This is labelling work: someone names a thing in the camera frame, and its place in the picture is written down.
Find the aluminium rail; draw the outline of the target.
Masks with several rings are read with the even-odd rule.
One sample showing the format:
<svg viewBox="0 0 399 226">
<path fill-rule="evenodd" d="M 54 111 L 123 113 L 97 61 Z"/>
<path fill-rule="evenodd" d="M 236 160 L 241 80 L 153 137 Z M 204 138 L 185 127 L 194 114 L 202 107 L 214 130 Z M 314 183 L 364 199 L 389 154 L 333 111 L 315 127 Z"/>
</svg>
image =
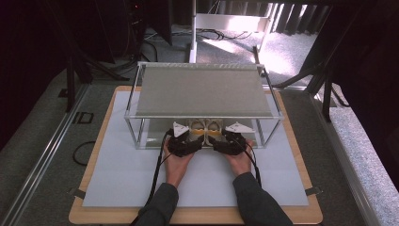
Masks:
<svg viewBox="0 0 399 226">
<path fill-rule="evenodd" d="M 321 95 L 310 99 L 366 225 L 381 226 L 374 194 L 383 170 L 359 119 L 349 107 L 331 107 L 327 121 Z"/>
<path fill-rule="evenodd" d="M 12 226 L 29 203 L 51 163 L 77 107 L 88 90 L 82 85 L 72 107 L 48 88 L 0 152 L 0 226 Z"/>
</svg>

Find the white grey sneaker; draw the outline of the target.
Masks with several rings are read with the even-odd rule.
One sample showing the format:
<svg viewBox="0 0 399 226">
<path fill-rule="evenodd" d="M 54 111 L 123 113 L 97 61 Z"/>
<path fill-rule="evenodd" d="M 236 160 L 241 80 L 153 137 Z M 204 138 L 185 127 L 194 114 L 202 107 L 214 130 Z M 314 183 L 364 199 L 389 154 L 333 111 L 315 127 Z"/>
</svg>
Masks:
<svg viewBox="0 0 399 226">
<path fill-rule="evenodd" d="M 194 119 L 188 121 L 189 134 L 202 134 L 202 145 L 205 139 L 205 122 L 201 119 Z"/>
<path fill-rule="evenodd" d="M 208 119 L 205 121 L 207 136 L 206 144 L 212 146 L 212 140 L 220 141 L 222 138 L 223 120 L 221 119 Z"/>
</svg>

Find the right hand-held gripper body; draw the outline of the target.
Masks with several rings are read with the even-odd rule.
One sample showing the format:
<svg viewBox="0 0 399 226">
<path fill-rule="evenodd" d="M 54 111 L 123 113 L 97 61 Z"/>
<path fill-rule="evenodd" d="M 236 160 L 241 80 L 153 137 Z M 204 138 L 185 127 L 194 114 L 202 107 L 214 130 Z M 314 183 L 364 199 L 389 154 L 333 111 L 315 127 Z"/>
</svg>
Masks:
<svg viewBox="0 0 399 226">
<path fill-rule="evenodd" d="M 227 142 L 222 142 L 225 146 L 224 154 L 238 155 L 246 150 L 247 140 L 243 134 L 254 133 L 255 130 L 239 123 L 238 121 L 232 125 L 227 126 L 225 129 Z"/>
</svg>

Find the person's left hand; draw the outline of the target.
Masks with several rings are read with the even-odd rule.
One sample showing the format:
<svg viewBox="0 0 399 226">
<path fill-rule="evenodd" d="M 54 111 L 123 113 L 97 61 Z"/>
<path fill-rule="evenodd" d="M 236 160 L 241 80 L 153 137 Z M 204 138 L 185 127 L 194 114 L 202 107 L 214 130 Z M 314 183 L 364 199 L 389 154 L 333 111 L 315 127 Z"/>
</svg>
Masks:
<svg viewBox="0 0 399 226">
<path fill-rule="evenodd" d="M 194 155 L 191 153 L 183 157 L 176 156 L 169 151 L 167 143 L 164 145 L 164 153 L 166 155 L 164 158 L 166 182 L 178 187 Z"/>
</svg>

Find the white table mat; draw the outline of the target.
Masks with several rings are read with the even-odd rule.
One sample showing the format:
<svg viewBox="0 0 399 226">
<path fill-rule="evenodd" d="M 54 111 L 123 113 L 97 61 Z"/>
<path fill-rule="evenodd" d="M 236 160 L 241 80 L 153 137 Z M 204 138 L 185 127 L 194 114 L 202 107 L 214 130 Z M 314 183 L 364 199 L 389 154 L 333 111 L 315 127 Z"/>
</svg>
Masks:
<svg viewBox="0 0 399 226">
<path fill-rule="evenodd" d="M 85 207 L 141 207 L 147 201 L 159 151 L 138 150 L 124 119 L 130 93 L 118 91 L 106 126 Z M 307 206 L 305 188 L 283 126 L 264 149 L 255 151 L 262 188 L 281 206 Z M 234 175 L 225 156 L 211 149 L 195 153 L 179 186 L 180 207 L 231 207 Z"/>
</svg>

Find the wooden board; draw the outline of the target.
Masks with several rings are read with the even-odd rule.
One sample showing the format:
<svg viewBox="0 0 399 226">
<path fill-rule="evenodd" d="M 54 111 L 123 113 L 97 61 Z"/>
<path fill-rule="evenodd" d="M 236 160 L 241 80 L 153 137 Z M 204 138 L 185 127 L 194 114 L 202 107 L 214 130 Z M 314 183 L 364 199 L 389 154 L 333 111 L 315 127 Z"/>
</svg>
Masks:
<svg viewBox="0 0 399 226">
<path fill-rule="evenodd" d="M 118 86 L 115 88 L 78 191 L 88 194 L 89 181 L 93 177 L 95 166 L 99 159 L 100 145 L 104 140 L 105 129 L 108 126 L 111 118 L 111 108 L 114 106 L 117 92 L 130 90 L 131 88 L 128 86 Z M 311 179 L 298 147 L 290 119 L 284 106 L 284 102 L 279 93 L 277 93 L 277 100 L 280 104 L 282 114 L 285 117 L 281 126 L 288 136 L 288 143 L 295 160 L 295 167 L 297 168 L 300 182 L 304 186 L 304 189 L 311 189 Z M 306 199 L 309 202 L 308 206 L 290 205 L 283 206 L 282 209 L 292 220 L 295 226 L 321 226 L 323 214 L 316 195 L 311 194 L 307 196 Z M 74 198 L 73 205 L 69 213 L 69 221 L 71 223 L 76 225 L 121 225 L 131 222 L 138 213 L 138 207 L 84 207 L 83 202 L 83 198 Z M 238 209 L 236 207 L 178 207 L 171 219 L 171 224 L 224 226 L 243 225 L 243 221 L 240 218 Z"/>
</svg>

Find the black rectangular floor frame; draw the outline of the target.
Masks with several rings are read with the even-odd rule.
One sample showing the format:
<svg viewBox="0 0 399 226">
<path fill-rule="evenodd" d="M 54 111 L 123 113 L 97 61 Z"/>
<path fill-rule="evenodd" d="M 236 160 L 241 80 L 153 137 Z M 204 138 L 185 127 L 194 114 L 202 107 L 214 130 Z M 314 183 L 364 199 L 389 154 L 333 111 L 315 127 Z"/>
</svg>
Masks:
<svg viewBox="0 0 399 226">
<path fill-rule="evenodd" d="M 77 112 L 73 118 L 74 124 L 90 124 L 94 118 L 93 113 L 89 112 Z"/>
</svg>

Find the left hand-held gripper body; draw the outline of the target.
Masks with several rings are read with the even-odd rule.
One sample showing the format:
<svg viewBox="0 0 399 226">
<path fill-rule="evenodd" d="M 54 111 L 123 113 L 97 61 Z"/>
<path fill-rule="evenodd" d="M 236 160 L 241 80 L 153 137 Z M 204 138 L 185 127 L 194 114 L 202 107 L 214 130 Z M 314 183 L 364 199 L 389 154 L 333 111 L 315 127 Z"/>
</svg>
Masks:
<svg viewBox="0 0 399 226">
<path fill-rule="evenodd" d="M 173 123 L 172 132 L 168 139 L 168 150 L 170 153 L 183 157 L 198 150 L 197 141 L 189 141 L 189 128 L 176 121 Z"/>
</svg>

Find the black tripod stand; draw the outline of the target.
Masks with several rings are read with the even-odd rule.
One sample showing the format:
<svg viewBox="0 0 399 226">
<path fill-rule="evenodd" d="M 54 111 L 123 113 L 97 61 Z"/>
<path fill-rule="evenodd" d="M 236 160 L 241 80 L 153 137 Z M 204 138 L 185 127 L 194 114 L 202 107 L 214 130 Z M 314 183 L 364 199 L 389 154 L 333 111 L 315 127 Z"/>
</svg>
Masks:
<svg viewBox="0 0 399 226">
<path fill-rule="evenodd" d="M 308 75 L 312 76 L 310 83 L 306 86 L 305 91 L 309 94 L 315 95 L 321 88 L 324 88 L 323 103 L 322 103 L 322 115 L 327 122 L 331 122 L 329 109 L 331 104 L 331 92 L 332 87 L 332 67 L 334 66 L 337 58 L 337 51 L 342 45 L 342 42 L 351 28 L 356 15 L 351 15 L 348 19 L 343 21 L 340 31 L 337 32 L 338 37 L 333 42 L 333 45 L 329 48 L 329 51 L 321 58 L 321 60 L 313 66 L 302 70 L 299 74 L 295 75 L 288 80 L 278 83 L 275 85 L 276 89 L 285 89 L 291 86 L 293 83 L 305 78 Z"/>
</svg>

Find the metal two-tier shoe rack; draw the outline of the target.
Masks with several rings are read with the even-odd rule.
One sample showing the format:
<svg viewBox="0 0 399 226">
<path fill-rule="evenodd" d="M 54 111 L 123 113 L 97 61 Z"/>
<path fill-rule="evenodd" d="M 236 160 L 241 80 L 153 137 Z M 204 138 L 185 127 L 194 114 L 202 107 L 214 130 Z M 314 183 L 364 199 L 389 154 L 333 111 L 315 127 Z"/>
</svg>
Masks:
<svg viewBox="0 0 399 226">
<path fill-rule="evenodd" d="M 140 62 L 124 119 L 138 149 L 160 147 L 175 122 L 191 119 L 221 119 L 263 148 L 283 120 L 265 78 L 260 64 Z"/>
</svg>

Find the person's right hand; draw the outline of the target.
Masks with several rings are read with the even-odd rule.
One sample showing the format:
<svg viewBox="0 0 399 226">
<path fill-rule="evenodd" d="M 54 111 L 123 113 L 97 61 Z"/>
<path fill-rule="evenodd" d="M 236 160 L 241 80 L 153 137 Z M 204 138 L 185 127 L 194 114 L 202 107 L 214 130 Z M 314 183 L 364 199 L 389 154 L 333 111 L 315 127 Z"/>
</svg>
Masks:
<svg viewBox="0 0 399 226">
<path fill-rule="evenodd" d="M 252 141 L 248 140 L 246 150 L 238 155 L 225 154 L 225 157 L 227 161 L 230 163 L 231 170 L 235 176 L 251 172 L 251 164 L 252 164 L 251 162 L 252 154 L 250 153 L 251 144 Z"/>
</svg>

